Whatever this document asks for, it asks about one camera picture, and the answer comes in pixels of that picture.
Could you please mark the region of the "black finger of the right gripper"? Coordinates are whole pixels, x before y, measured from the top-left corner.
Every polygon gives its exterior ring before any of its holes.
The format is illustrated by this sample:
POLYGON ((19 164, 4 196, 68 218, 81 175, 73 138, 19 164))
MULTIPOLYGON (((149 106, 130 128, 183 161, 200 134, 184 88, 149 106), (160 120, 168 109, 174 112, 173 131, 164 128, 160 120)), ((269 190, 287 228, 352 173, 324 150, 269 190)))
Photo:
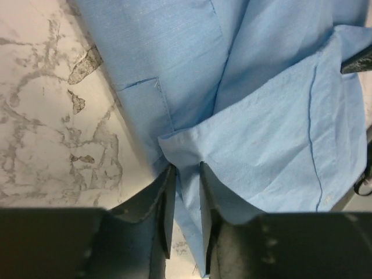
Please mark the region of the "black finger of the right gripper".
POLYGON ((341 64, 341 73, 360 73, 372 70, 372 45, 353 55, 341 64))

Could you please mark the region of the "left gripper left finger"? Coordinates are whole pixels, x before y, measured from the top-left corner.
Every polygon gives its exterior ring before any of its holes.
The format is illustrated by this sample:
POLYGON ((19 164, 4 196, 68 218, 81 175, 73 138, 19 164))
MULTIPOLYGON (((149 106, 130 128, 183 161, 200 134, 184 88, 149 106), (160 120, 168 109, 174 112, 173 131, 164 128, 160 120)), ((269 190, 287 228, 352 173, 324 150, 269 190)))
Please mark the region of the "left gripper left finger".
POLYGON ((176 170, 113 209, 2 208, 2 278, 164 278, 176 170))

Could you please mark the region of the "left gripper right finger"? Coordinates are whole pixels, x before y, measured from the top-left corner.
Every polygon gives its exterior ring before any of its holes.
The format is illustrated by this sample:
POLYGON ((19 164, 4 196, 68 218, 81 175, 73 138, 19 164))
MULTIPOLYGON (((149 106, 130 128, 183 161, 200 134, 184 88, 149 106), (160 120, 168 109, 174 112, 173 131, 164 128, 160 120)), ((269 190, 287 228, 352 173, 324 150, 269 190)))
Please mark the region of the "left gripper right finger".
POLYGON ((266 213, 199 167, 210 278, 371 277, 370 213, 266 213))

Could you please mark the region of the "blue long sleeve shirt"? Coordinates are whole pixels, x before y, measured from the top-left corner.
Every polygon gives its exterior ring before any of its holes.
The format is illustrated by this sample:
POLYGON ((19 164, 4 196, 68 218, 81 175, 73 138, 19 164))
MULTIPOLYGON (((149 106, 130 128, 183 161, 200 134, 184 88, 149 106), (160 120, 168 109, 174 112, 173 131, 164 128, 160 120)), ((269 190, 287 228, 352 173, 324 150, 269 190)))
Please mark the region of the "blue long sleeve shirt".
POLYGON ((366 167, 368 1, 78 1, 202 277, 199 164, 265 212, 325 212, 366 167))

